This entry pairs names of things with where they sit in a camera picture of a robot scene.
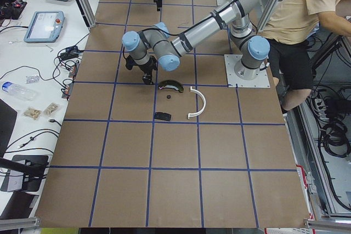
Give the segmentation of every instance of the tiled table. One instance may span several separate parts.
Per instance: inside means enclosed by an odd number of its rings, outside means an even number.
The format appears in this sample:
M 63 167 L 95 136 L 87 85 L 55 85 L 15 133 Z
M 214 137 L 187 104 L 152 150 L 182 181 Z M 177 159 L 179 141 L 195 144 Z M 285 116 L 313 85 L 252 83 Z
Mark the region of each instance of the tiled table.
M 226 30 L 181 58 L 184 93 L 126 70 L 122 35 L 180 33 L 216 0 L 100 0 L 36 215 L 44 227 L 301 227 L 308 217 L 274 88 L 227 88 Z M 189 92 L 206 97 L 205 111 Z M 168 112 L 170 122 L 153 119 Z

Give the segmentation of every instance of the blue joint cap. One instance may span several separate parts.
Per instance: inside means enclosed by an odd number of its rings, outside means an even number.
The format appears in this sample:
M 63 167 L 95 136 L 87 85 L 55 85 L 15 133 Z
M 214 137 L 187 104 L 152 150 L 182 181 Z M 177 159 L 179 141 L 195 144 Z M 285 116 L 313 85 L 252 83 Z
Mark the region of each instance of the blue joint cap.
M 157 24 L 155 24 L 156 27 L 158 27 L 160 30 L 166 31 L 167 33 L 169 33 L 168 28 L 166 27 L 165 23 L 163 22 L 159 22 Z
M 122 44 L 128 52 L 132 52 L 137 48 L 140 42 L 139 34 L 135 31 L 128 31 L 122 37 Z
M 268 56 L 270 45 L 264 37 L 254 36 L 248 41 L 247 49 L 254 59 L 264 60 Z
M 165 71 L 174 71 L 178 68 L 180 60 L 175 55 L 164 55 L 158 59 L 158 64 L 160 64 Z

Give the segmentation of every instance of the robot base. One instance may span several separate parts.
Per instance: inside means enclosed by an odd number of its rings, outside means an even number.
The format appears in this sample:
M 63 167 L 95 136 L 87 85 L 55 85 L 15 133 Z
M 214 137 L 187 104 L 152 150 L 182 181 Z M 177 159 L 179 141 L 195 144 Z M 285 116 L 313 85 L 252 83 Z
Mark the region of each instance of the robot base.
M 224 55 L 228 87 L 235 88 L 236 86 L 238 86 L 239 88 L 270 88 L 266 70 L 259 71 L 257 77 L 250 81 L 240 78 L 234 72 L 235 64 L 238 61 L 240 61 L 241 57 L 242 55 L 239 55 L 239 54 Z

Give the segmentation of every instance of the small plastic packet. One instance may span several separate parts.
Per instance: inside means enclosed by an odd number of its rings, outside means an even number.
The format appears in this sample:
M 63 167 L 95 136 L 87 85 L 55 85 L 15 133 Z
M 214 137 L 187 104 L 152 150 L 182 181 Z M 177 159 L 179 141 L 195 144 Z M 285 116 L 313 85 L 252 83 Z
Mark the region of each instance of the small plastic packet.
M 23 115 L 33 118 L 34 120 L 38 119 L 39 115 L 42 111 L 34 109 L 32 107 L 28 107 L 27 110 L 24 111 Z
M 48 107 L 46 107 L 46 109 L 43 111 L 43 114 L 46 116 L 52 116 L 54 112 L 59 108 L 60 108 L 60 105 L 52 102 L 51 104 L 49 104 Z

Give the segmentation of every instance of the white curved object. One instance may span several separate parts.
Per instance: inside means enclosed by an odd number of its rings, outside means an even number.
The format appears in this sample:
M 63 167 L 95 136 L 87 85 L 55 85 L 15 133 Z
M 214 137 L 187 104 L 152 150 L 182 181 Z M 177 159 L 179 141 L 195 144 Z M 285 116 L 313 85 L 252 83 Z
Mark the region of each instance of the white curved object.
M 188 113 L 188 119 L 190 119 L 190 117 L 195 117 L 195 116 L 198 116 L 198 115 L 200 115 L 203 111 L 204 111 L 204 109 L 205 109 L 205 107 L 206 107 L 206 99 L 205 99 L 205 96 L 202 94 L 202 93 L 200 93 L 198 90 L 196 90 L 196 89 L 193 89 L 193 87 L 192 86 L 190 86 L 190 92 L 191 93 L 196 93 L 197 95 L 199 95 L 200 97 L 201 97 L 201 99 L 202 99 L 202 101 L 203 101 L 203 107 L 202 107 L 202 109 L 200 110 L 200 111 L 198 111 L 198 112 L 194 112 L 194 113 Z

